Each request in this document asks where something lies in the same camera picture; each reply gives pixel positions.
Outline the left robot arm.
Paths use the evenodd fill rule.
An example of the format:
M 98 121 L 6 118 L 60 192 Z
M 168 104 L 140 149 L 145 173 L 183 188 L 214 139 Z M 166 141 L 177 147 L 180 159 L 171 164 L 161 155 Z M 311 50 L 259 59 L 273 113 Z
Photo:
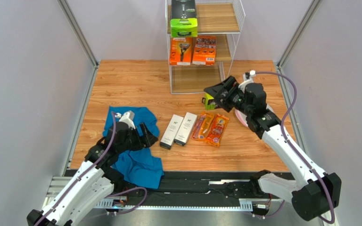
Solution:
M 112 168 L 125 151 L 139 151 L 151 147 L 158 137 L 145 123 L 133 127 L 124 122 L 109 128 L 88 151 L 85 160 L 59 194 L 42 210 L 32 210 L 27 216 L 30 226 L 75 226 L 101 200 L 123 196 L 123 175 Z

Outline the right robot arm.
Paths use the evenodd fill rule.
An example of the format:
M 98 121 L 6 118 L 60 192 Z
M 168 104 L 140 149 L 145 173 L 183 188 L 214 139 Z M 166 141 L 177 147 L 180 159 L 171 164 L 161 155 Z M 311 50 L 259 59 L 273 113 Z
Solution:
M 251 177 L 254 192 L 272 194 L 292 204 L 305 221 L 321 217 L 339 206 L 342 181 L 336 173 L 327 173 L 312 161 L 291 138 L 283 122 L 267 107 L 267 94 L 261 83 L 239 84 L 230 76 L 223 82 L 204 88 L 215 103 L 227 112 L 236 109 L 246 117 L 254 132 L 284 162 L 293 176 L 287 180 L 262 170 Z

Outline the black green razor box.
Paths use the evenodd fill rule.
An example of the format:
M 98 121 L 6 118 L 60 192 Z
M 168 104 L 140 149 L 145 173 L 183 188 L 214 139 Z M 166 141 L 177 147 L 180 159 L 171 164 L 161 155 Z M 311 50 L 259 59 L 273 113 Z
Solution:
M 172 0 L 170 33 L 173 38 L 197 37 L 198 19 L 195 0 Z
M 205 96 L 202 98 L 202 103 L 204 104 L 207 111 L 219 108 L 214 98 L 208 93 L 205 93 Z

